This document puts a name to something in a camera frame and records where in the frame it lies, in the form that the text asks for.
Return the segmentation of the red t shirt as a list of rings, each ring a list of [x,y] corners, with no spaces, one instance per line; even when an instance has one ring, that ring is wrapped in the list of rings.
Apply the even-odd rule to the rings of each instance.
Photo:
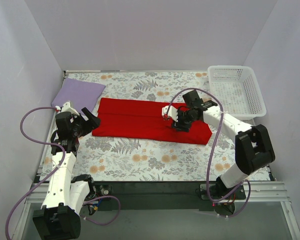
[[[97,110],[100,126],[94,137],[146,139],[182,144],[207,145],[212,132],[209,126],[196,121],[189,132],[172,128],[172,120],[164,120],[162,108],[167,102],[101,98]]]

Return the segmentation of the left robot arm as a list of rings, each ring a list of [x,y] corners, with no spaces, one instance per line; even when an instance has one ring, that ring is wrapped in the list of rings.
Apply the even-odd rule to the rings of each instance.
[[[100,126],[100,119],[86,107],[78,113],[63,107],[55,116],[57,129],[51,136],[52,161],[56,172],[50,177],[46,197],[32,220],[42,240],[77,239],[81,232],[80,210],[84,200],[96,196],[89,174],[72,176],[80,146],[79,138]]]

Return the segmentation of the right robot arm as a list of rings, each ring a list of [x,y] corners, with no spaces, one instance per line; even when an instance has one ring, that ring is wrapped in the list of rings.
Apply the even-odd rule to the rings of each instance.
[[[226,113],[221,102],[212,97],[203,101],[199,97],[199,88],[186,88],[182,95],[185,109],[169,104],[162,108],[161,115],[172,120],[172,128],[179,132],[189,132],[192,124],[203,122],[217,129],[215,137],[226,135],[234,144],[235,163],[210,185],[206,179],[205,195],[218,203],[229,198],[247,178],[257,170],[272,163],[276,157],[267,128],[262,125],[251,125]]]

